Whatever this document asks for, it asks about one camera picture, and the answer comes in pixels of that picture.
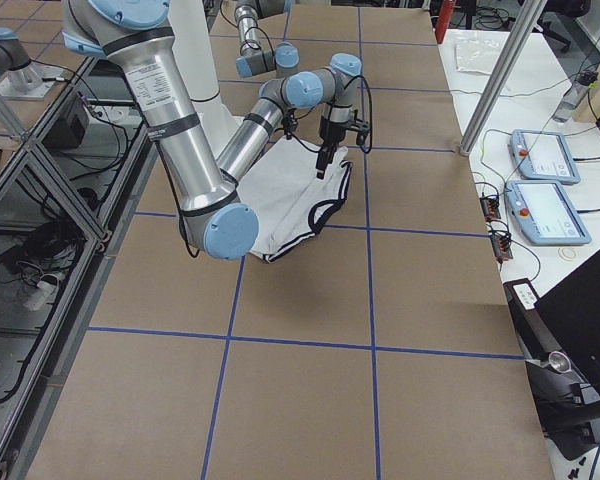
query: gray floor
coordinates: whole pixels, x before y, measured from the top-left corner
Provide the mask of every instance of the gray floor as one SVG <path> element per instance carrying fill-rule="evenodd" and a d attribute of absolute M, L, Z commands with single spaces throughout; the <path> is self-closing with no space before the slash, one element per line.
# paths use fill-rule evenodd
<path fill-rule="evenodd" d="M 517 17 L 521 8 L 517 0 L 479 0 L 478 7 L 501 9 L 498 10 L 497 13 L 503 19 L 506 19 L 507 17 Z M 587 68 L 589 65 L 595 65 L 600 62 L 600 53 L 597 51 L 597 49 L 595 49 L 591 40 L 589 40 L 587 35 L 582 31 L 574 19 L 557 15 L 555 13 L 546 13 L 544 19 L 551 22 L 552 30 L 555 30 L 556 33 L 559 33 L 568 40 L 571 40 L 571 47 L 569 51 L 564 53 L 561 51 L 562 47 L 564 46 L 563 44 L 551 38 L 547 39 L 547 42 L 551 46 L 553 53 L 556 55 L 556 58 L 562 65 L 562 68 L 567 75 L 572 75 L 583 68 Z M 480 14 L 474 19 L 473 23 L 474 29 L 506 30 L 505 27 L 498 28 L 502 22 L 499 22 L 497 19 L 491 20 L 490 18 L 481 16 Z M 463 28 L 464 19 L 462 19 L 461 13 L 456 13 L 454 15 L 452 24 L 458 24 L 458 28 Z"/>

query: office chair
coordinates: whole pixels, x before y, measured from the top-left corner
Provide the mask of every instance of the office chair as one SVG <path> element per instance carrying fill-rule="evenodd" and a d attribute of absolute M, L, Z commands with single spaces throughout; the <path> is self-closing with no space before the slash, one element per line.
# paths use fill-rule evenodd
<path fill-rule="evenodd" d="M 522 5 L 524 0 L 518 0 L 518 3 Z M 538 25 L 542 28 L 542 34 L 545 37 L 553 38 L 554 40 L 563 43 L 564 47 L 562 47 L 560 51 L 562 53 L 567 53 L 571 46 L 571 42 L 559 33 L 551 30 L 551 22 L 547 22 L 543 19 L 544 14 L 553 12 L 564 15 L 565 17 L 578 18 L 586 15 L 590 8 L 591 0 L 549 0 L 542 11 L 542 15 L 540 15 L 540 18 L 538 19 Z"/>

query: black monitor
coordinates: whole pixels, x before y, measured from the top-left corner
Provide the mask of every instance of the black monitor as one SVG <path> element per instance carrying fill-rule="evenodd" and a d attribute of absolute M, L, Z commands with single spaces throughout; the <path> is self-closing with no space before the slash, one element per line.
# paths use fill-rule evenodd
<path fill-rule="evenodd" d="M 600 394 L 600 250 L 535 306 L 560 346 Z"/>

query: metal post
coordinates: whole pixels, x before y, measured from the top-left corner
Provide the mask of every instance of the metal post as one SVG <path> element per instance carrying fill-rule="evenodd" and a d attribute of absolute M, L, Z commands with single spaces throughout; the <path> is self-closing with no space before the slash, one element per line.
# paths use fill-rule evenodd
<path fill-rule="evenodd" d="M 526 0 L 522 5 L 520 15 L 514 23 L 513 30 L 502 49 L 493 73 L 487 82 L 487 86 L 480 97 L 473 116 L 469 120 L 467 130 L 462 137 L 459 147 L 461 155 L 468 156 L 471 153 L 471 149 L 476 144 L 478 135 L 480 135 L 484 124 L 487 122 L 491 110 L 493 110 L 502 92 L 502 88 L 507 82 L 509 74 L 518 60 L 518 56 L 524 48 L 525 43 L 527 43 L 529 34 L 538 22 L 546 3 L 547 0 Z"/>
<path fill-rule="evenodd" d="M 13 110 L 5 103 L 2 95 L 0 95 L 0 122 L 12 136 L 21 140 L 25 139 L 26 128 Z"/>

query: black device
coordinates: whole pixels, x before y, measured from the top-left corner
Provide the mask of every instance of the black device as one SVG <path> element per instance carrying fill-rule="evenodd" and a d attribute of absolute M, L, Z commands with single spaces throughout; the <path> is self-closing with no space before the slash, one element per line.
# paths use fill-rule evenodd
<path fill-rule="evenodd" d="M 600 393 L 600 250 L 540 298 L 536 310 Z"/>
<path fill-rule="evenodd" d="M 80 97 L 74 93 L 70 102 L 65 102 L 42 144 L 50 149 L 78 148 L 89 125 L 89 116 L 82 106 Z"/>

